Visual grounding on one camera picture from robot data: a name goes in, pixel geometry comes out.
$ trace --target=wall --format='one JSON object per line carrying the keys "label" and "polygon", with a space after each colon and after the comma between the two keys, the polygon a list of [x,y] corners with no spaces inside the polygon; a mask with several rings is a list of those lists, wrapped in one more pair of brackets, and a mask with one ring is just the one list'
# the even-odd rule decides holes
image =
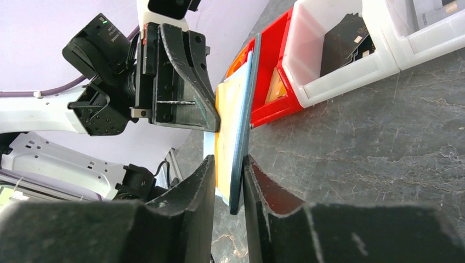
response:
{"label": "wall", "polygon": [[[202,0],[186,17],[192,30],[203,33],[211,54],[207,66],[212,85],[221,81],[268,0]],[[61,56],[62,48],[98,13],[123,33],[137,25],[135,0],[14,0],[0,9],[0,90],[44,90],[79,76]],[[156,170],[171,147],[180,146],[188,130],[130,123],[118,136],[91,138],[48,131],[41,136],[73,150],[116,163],[134,163]]]}

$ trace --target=stone-textured surface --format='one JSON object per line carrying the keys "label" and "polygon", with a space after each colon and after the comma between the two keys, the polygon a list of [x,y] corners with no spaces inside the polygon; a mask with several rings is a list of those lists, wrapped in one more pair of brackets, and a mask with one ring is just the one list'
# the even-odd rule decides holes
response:
{"label": "stone-textured surface", "polygon": [[[251,33],[292,6],[272,0]],[[201,163],[200,132],[177,155],[184,174]],[[306,201],[429,202],[465,239],[465,49],[253,129],[251,155]],[[212,252],[248,262],[243,209],[217,198]]]}

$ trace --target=white box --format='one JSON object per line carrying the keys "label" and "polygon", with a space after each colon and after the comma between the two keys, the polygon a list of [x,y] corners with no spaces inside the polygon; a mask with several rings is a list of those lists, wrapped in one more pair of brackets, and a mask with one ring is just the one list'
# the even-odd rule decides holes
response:
{"label": "white box", "polygon": [[[373,0],[298,0],[294,5],[282,67],[306,108],[398,73]],[[346,14],[362,14],[376,51],[320,78],[325,34]]]}
{"label": "white box", "polygon": [[366,5],[378,14],[378,22],[401,70],[465,47],[465,10],[418,30],[413,0],[368,0]]}

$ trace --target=red plastic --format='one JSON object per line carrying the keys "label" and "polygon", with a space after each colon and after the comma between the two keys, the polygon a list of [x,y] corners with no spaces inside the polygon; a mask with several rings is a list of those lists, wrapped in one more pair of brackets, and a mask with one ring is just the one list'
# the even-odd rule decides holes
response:
{"label": "red plastic", "polygon": [[[282,69],[282,56],[284,54],[284,48],[286,47],[291,16],[292,8],[262,31],[258,76],[252,104],[251,123],[254,128],[303,109]],[[245,56],[245,54],[252,50],[254,46],[255,39],[252,39],[230,66],[226,76],[230,76],[246,62],[247,56]],[[287,94],[265,104],[275,67],[286,88]]]}

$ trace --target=purple cable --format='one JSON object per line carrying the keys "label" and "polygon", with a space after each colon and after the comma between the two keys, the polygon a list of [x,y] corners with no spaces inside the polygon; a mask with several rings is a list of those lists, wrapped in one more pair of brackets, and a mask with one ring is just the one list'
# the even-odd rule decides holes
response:
{"label": "purple cable", "polygon": [[[134,28],[134,30],[129,34],[128,38],[133,39],[135,34],[137,34],[137,32],[139,32],[139,26]],[[50,95],[54,95],[60,92],[64,92],[65,90],[75,87],[79,83],[83,82],[85,79],[86,79],[85,76],[80,76],[76,78],[75,80],[73,80],[72,82],[65,84],[63,86],[59,86],[53,89],[43,90],[41,91],[41,95],[50,96]],[[0,98],[1,97],[34,97],[34,92],[2,92],[0,91]]]}

